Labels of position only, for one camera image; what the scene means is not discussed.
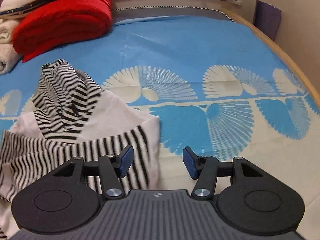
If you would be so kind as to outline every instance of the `mattress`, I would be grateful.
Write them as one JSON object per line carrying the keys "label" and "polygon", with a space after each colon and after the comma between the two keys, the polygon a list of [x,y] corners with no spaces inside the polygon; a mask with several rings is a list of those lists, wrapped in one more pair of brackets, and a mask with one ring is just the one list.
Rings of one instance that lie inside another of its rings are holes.
{"label": "mattress", "polygon": [[[126,8],[115,18],[109,34],[0,76],[0,128],[33,110],[41,65],[64,59],[129,106],[160,117],[159,189],[193,188],[185,146],[221,161],[240,155],[302,196],[298,231],[319,239],[320,109],[294,73],[248,27],[219,11]],[[219,178],[216,193],[229,184]]]}

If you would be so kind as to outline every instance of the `metal screw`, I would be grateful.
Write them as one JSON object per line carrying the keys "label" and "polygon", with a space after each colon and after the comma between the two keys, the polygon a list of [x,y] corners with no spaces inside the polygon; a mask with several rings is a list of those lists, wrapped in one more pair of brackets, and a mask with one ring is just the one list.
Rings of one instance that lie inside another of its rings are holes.
{"label": "metal screw", "polygon": [[198,189],[195,190],[195,194],[198,197],[206,197],[206,196],[210,195],[210,191],[207,190],[206,188],[198,188]]}
{"label": "metal screw", "polygon": [[106,194],[110,197],[118,197],[122,194],[122,191],[118,188],[111,188],[106,191]]}

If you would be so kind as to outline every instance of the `folded red blanket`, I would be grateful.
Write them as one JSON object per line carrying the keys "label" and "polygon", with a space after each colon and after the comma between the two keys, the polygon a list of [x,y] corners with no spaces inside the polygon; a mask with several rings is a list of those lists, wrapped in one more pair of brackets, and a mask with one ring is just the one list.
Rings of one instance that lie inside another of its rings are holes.
{"label": "folded red blanket", "polygon": [[26,62],[56,46],[95,39],[112,25],[112,0],[57,0],[28,14],[12,44]]}

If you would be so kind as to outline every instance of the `black circular pad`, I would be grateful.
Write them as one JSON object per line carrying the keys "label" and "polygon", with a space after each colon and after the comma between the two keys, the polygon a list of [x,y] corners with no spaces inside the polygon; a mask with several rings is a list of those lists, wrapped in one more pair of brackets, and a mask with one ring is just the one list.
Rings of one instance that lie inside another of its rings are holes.
{"label": "black circular pad", "polygon": [[304,214],[298,193],[277,179],[264,177],[236,181],[219,194],[217,208],[232,227],[262,236],[295,230]]}
{"label": "black circular pad", "polygon": [[77,228],[98,211],[98,195],[66,177],[36,181],[19,192],[12,203],[17,224],[37,233],[59,233]]}
{"label": "black circular pad", "polygon": [[62,190],[48,190],[40,193],[35,198],[38,209],[47,212],[60,211],[67,208],[72,202],[72,196]]}
{"label": "black circular pad", "polygon": [[281,204],[281,198],[271,191],[255,190],[244,197],[245,203],[253,210],[260,212],[270,212],[278,209]]}

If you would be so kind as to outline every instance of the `wall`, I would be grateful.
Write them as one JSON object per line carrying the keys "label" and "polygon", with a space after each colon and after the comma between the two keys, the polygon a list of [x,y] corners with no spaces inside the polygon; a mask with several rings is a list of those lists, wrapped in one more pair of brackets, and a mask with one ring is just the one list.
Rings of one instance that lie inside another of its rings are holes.
{"label": "wall", "polygon": [[[240,0],[238,14],[252,22],[256,0]],[[261,0],[282,10],[276,43],[320,92],[320,0]]]}

